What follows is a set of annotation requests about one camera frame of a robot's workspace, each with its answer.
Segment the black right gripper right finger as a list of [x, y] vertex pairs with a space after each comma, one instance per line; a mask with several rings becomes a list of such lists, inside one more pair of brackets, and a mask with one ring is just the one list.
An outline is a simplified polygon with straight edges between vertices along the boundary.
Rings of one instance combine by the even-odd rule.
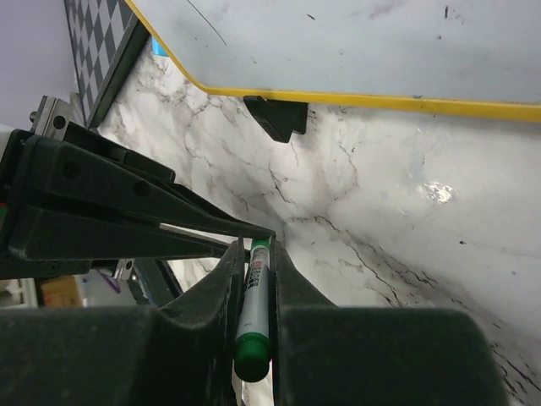
[[478, 325], [438, 308], [340, 307], [270, 243], [278, 405], [504, 405]]

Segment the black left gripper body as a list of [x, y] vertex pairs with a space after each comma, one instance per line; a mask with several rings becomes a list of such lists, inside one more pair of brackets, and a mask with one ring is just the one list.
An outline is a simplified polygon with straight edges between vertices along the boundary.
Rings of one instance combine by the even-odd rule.
[[[120, 145], [70, 121], [72, 109], [69, 104], [53, 96], [43, 96], [39, 108], [30, 114], [30, 130], [1, 126], [1, 223], [9, 213], [15, 213], [15, 205], [8, 203], [15, 174], [25, 142], [34, 134], [55, 140], [67, 140], [98, 155], [110, 157], [132, 169], [141, 169], [162, 180], [173, 181], [173, 170], [154, 162], [137, 152], [129, 152]], [[27, 261], [13, 254], [5, 239], [1, 239], [1, 278], [58, 277], [85, 274], [92, 267], [114, 267], [110, 260], [44, 260]]]

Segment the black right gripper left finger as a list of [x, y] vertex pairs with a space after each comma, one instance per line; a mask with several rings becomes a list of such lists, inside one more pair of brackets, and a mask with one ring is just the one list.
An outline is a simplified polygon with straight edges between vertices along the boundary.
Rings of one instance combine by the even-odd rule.
[[4, 405], [233, 405], [244, 246], [163, 308], [1, 314]]

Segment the yellow framed whiteboard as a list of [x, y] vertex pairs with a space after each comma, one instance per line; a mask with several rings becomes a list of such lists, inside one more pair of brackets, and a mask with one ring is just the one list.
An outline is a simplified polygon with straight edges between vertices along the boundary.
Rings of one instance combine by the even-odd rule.
[[540, 119], [537, 1], [132, 1], [221, 96]]

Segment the green whiteboard marker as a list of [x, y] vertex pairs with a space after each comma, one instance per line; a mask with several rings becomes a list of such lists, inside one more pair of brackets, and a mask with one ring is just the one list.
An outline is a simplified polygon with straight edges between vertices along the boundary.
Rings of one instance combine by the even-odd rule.
[[269, 274], [270, 240], [253, 240], [233, 357], [237, 377], [250, 383], [264, 379], [270, 368]]

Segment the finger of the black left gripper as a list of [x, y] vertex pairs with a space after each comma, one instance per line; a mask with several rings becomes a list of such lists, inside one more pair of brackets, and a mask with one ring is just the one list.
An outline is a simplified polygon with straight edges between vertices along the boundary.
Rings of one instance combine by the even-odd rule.
[[31, 149], [29, 187], [47, 208], [253, 239], [274, 234], [227, 215], [180, 184], [168, 184], [68, 142], [33, 137], [26, 145]]
[[8, 249], [28, 261], [219, 258], [229, 245], [187, 233], [23, 206]]

